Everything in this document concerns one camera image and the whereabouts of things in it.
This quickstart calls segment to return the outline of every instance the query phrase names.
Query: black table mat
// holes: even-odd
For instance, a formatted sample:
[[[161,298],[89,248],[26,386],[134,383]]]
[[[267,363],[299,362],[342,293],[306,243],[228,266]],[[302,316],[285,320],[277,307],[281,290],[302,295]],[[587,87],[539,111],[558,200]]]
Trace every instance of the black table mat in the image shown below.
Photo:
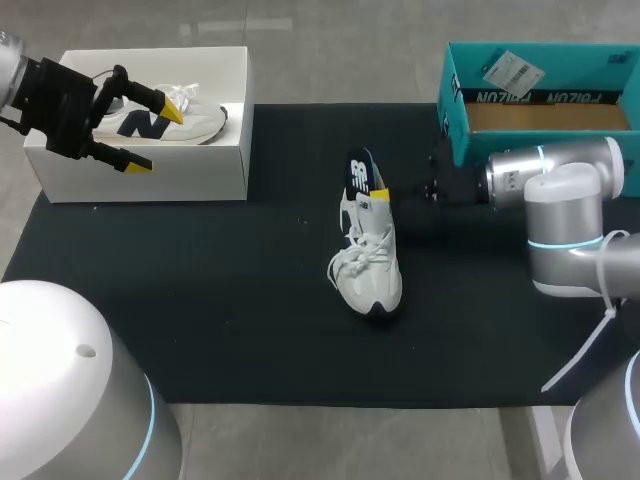
[[[521,212],[395,210],[398,321],[354,317],[325,278],[342,244],[345,152],[387,184],[421,178],[433,105],[257,105],[250,199],[52,205],[41,195],[4,281],[91,301],[169,402],[385,407],[570,404],[638,347],[629,302],[585,360],[546,382],[602,318],[598,299],[539,294]],[[640,231],[640,200],[605,207]]]

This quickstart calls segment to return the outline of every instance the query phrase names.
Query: robotic arm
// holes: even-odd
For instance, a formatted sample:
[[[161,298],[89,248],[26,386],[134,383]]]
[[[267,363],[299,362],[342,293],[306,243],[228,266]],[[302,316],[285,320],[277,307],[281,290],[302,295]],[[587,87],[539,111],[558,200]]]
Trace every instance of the robotic arm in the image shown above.
[[[617,198],[624,183],[614,139],[494,153],[481,167],[454,167],[451,144],[443,140],[432,162],[425,186],[429,200],[525,209],[532,280],[542,293],[640,298],[640,235],[612,239],[601,248],[602,201]]]
[[[129,80],[116,65],[102,88],[93,79],[47,58],[37,62],[24,55],[24,42],[0,30],[0,112],[10,105],[22,112],[19,122],[0,116],[22,135],[34,128],[47,136],[47,150],[80,159],[92,156],[120,172],[153,170],[151,161],[125,149],[93,140],[115,98],[127,96],[151,112],[182,124],[182,113],[159,90]]]

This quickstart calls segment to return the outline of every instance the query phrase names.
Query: white sneaker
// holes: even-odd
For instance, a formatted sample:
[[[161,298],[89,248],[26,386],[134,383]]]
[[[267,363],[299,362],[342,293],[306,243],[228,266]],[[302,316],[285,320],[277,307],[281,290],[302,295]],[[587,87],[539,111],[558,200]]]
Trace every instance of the white sneaker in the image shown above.
[[[393,312],[402,297],[388,190],[367,149],[350,152],[340,228],[348,246],[329,262],[327,278],[347,305],[366,316]]]
[[[154,88],[167,94],[184,115],[184,124],[178,125],[159,117],[135,102],[123,97],[119,110],[105,115],[97,129],[96,138],[139,137],[153,140],[184,141],[213,138],[227,121],[226,109],[218,104],[205,105],[194,99],[198,84],[158,85]]]

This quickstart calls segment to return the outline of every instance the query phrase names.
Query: teal shoe box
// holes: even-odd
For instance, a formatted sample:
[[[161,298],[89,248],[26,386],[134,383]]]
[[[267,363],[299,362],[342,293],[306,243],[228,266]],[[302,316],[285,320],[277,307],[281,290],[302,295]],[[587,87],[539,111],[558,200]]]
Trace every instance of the teal shoe box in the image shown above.
[[[485,80],[511,54],[543,72],[524,95]],[[610,136],[627,167],[623,194],[640,197],[640,164],[634,166],[640,162],[639,58],[640,45],[450,43],[438,117],[455,163],[482,164],[498,151]],[[526,69],[502,86],[513,91],[509,87]]]

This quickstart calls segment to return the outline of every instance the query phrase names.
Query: barcode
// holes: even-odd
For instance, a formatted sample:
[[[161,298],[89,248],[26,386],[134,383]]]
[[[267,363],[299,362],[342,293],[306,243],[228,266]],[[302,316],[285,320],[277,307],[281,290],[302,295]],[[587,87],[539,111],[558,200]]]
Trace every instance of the barcode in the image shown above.
[[[516,73],[511,80],[509,80],[509,82],[504,86],[505,90],[509,90],[511,87],[513,87],[516,83],[518,83],[518,80],[520,80],[522,78],[522,75],[524,75],[525,73],[527,73],[529,71],[529,65],[523,65],[522,68],[520,70],[518,70],[518,73]]]

